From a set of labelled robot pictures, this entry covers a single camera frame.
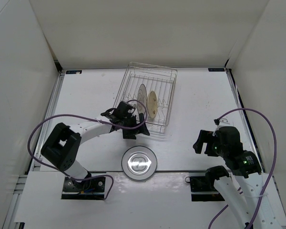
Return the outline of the wire dish rack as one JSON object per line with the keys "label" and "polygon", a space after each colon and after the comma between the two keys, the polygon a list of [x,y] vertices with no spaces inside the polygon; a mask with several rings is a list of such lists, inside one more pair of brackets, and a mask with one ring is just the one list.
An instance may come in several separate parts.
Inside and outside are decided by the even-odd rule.
{"label": "wire dish rack", "polygon": [[148,130],[164,134],[170,120],[176,79],[175,68],[130,62],[113,106],[131,100],[136,115],[147,109]]}

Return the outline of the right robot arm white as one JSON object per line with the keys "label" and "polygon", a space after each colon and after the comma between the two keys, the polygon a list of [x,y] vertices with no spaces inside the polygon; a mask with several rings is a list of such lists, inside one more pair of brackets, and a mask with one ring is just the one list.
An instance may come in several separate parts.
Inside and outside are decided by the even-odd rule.
{"label": "right robot arm white", "polygon": [[215,131],[200,130],[193,148],[197,154],[206,144],[207,156],[221,157],[225,166],[207,169],[204,184],[224,198],[241,229],[280,229],[265,193],[256,155],[244,150],[239,131],[233,126],[218,126]]}

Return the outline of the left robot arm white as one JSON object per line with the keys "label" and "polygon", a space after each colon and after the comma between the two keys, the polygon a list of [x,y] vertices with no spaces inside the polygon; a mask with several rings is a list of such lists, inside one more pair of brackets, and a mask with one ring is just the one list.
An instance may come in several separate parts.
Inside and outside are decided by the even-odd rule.
{"label": "left robot arm white", "polygon": [[79,115],[66,114],[65,116],[84,119],[86,122],[76,125],[58,123],[45,141],[41,154],[65,176],[74,180],[74,185],[80,191],[90,187],[91,173],[77,160],[80,145],[101,135],[122,130],[123,139],[136,139],[138,134],[150,135],[146,121],[148,111],[146,106],[135,115],[136,108],[129,102],[122,101],[116,108],[110,108],[100,114],[98,119]]}

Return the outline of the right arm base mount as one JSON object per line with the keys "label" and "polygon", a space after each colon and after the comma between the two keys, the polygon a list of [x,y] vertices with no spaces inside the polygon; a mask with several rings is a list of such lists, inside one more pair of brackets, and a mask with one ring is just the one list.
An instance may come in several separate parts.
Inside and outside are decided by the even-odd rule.
{"label": "right arm base mount", "polygon": [[186,177],[185,182],[190,185],[192,202],[223,202],[225,199],[214,188],[210,187],[203,176]]}

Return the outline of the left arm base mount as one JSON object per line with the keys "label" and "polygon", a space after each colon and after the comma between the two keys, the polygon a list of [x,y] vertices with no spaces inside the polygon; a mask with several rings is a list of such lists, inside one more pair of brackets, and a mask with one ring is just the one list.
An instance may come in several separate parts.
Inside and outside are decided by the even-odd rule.
{"label": "left arm base mount", "polygon": [[106,175],[97,175],[87,181],[64,178],[61,199],[64,200],[105,200]]}

